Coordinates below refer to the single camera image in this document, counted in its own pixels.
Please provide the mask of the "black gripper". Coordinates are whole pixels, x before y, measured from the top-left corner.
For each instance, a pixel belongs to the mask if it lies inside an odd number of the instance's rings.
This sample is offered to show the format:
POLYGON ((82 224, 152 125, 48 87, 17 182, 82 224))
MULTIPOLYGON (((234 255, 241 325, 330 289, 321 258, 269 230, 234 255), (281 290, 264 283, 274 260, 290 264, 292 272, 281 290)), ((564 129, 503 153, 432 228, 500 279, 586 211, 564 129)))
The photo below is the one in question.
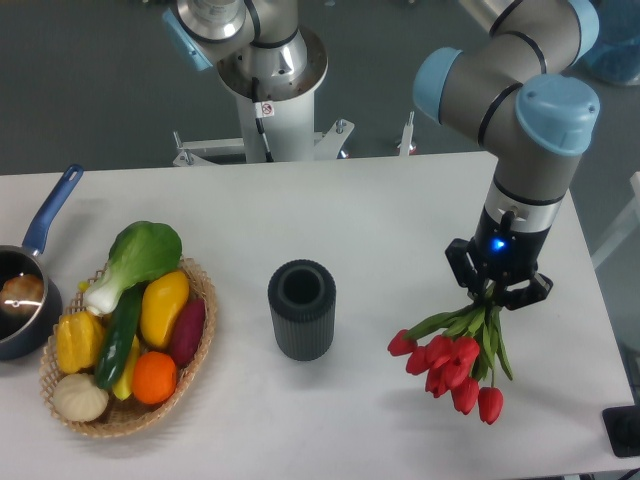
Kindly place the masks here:
POLYGON ((445 257, 457 284, 471 298, 484 295, 488 279, 506 279, 510 285, 528 280, 524 287, 514 290, 500 284, 494 287, 494 305, 518 310, 544 301, 553 288, 550 278, 536 273, 548 233, 548 229, 533 233, 502 231, 500 223, 483 210, 472 240, 454 238, 445 249, 445 257))

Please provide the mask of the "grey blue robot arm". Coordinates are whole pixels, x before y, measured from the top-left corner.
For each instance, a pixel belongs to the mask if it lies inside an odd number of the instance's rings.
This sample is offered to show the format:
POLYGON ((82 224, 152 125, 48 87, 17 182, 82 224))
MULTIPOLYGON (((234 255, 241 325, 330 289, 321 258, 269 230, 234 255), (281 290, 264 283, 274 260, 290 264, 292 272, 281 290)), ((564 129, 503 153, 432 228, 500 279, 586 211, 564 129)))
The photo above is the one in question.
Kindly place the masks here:
MULTIPOLYGON (((497 158, 474 236, 446 256, 472 294, 494 285, 510 310, 544 300, 552 286, 537 259, 584 151, 600 104, 565 76, 595 43, 587 1, 468 1, 490 35, 479 52, 431 53, 413 83, 415 106, 497 158)), ((335 157, 337 130, 314 129, 314 93, 328 66, 294 1, 179 1, 163 16, 197 69, 215 68, 235 96, 250 163, 335 157)))

